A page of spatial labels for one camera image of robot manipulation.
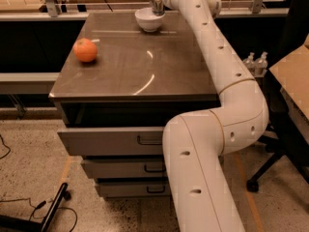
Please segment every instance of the bowl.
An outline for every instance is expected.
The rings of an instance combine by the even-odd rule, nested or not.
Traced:
[[[138,25],[146,32],[155,32],[163,23],[163,15],[156,15],[152,8],[144,8],[135,12]]]

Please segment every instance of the plastic bottle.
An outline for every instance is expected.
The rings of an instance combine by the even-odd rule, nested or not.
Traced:
[[[246,68],[248,68],[248,70],[250,70],[252,74],[254,74],[254,65],[255,65],[253,58],[254,58],[254,52],[250,52],[250,55],[246,59],[242,60],[243,64],[246,66]]]
[[[267,65],[268,65],[268,61],[267,61],[267,52],[263,52],[261,57],[258,58],[255,62],[254,62],[254,74],[255,75],[261,75],[263,74],[264,70],[267,69]]]

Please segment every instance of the drawer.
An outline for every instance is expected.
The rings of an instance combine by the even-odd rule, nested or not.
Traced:
[[[163,156],[154,158],[85,159],[81,163],[88,178],[166,177]]]
[[[104,199],[126,197],[169,196],[171,190],[167,178],[119,180],[96,180],[98,195]]]
[[[67,128],[58,135],[71,156],[163,155],[163,127]]]

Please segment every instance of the floor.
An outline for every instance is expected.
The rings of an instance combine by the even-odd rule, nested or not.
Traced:
[[[17,119],[14,108],[0,108],[0,134],[10,153],[0,159],[0,200],[31,198],[31,204],[52,199],[63,182],[71,200],[62,201],[77,213],[74,232],[179,231],[172,197],[109,200],[98,197],[94,182],[83,172],[80,157],[68,156],[57,135],[64,126],[57,110],[28,108]],[[7,148],[0,145],[0,157]],[[309,188],[286,159],[278,161],[260,181],[258,193],[247,192],[245,181],[269,157],[256,143],[225,156],[224,172],[246,231],[308,231]],[[48,204],[34,213],[41,221]],[[0,202],[0,214],[29,219],[28,201]],[[75,215],[59,210],[49,232],[70,231]]]

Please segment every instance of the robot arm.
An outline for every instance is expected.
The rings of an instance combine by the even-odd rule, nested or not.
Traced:
[[[218,156],[262,135],[268,122],[265,98],[212,19],[219,0],[163,2],[192,28],[221,101],[215,109],[178,115],[164,129],[163,153],[180,228],[244,231]]]

